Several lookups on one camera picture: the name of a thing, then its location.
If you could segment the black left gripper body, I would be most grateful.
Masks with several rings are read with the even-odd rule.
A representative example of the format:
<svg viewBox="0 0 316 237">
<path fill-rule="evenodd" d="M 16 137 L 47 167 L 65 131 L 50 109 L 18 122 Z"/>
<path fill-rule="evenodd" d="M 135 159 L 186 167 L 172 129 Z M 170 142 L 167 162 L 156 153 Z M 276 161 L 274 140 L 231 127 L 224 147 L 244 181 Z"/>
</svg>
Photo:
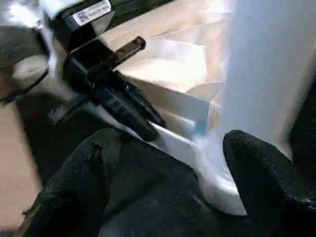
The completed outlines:
<svg viewBox="0 0 316 237">
<path fill-rule="evenodd" d="M 107 85 L 110 73 L 120 64 L 145 49 L 146 41 L 138 36 L 116 51 L 94 39 L 67 55 L 62 79 L 75 97 L 54 108 L 49 118 L 54 124 L 68 120 L 87 103 L 96 101 L 96 91 Z"/>
</svg>

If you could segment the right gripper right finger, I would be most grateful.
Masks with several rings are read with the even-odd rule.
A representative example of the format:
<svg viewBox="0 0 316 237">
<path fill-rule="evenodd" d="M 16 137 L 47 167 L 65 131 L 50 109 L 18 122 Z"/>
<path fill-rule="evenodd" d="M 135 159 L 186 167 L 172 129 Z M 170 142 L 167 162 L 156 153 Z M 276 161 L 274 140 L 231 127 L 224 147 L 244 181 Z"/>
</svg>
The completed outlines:
<svg viewBox="0 0 316 237">
<path fill-rule="evenodd" d="M 242 204 L 263 236 L 316 235 L 316 187 L 278 148 L 241 130 L 225 134 L 222 145 Z"/>
</svg>

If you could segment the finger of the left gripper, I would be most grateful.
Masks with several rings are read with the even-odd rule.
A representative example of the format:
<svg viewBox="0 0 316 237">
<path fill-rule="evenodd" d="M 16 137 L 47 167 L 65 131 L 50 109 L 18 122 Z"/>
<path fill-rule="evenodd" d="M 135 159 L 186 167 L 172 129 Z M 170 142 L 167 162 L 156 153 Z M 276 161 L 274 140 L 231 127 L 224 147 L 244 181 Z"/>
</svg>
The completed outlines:
<svg viewBox="0 0 316 237">
<path fill-rule="evenodd" d="M 145 141 L 158 138 L 157 130 L 121 92 L 96 91 L 95 100 L 119 123 L 129 127 Z"/>
<path fill-rule="evenodd" d="M 154 109 L 152 104 L 143 95 L 142 91 L 128 80 L 119 71 L 112 72 L 114 87 L 120 90 L 128 100 L 136 107 L 136 110 L 147 120 L 159 125 L 166 126 L 165 120 Z"/>
</svg>

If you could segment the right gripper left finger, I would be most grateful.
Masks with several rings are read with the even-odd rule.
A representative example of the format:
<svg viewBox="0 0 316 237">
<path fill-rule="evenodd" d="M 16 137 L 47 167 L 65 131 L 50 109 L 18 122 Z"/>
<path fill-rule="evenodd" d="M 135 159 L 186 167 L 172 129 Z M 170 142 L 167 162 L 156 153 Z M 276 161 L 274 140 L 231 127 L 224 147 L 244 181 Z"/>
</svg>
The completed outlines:
<svg viewBox="0 0 316 237">
<path fill-rule="evenodd" d="M 114 129 L 81 142 L 26 211 L 21 236 L 98 236 L 120 151 L 121 135 Z"/>
</svg>

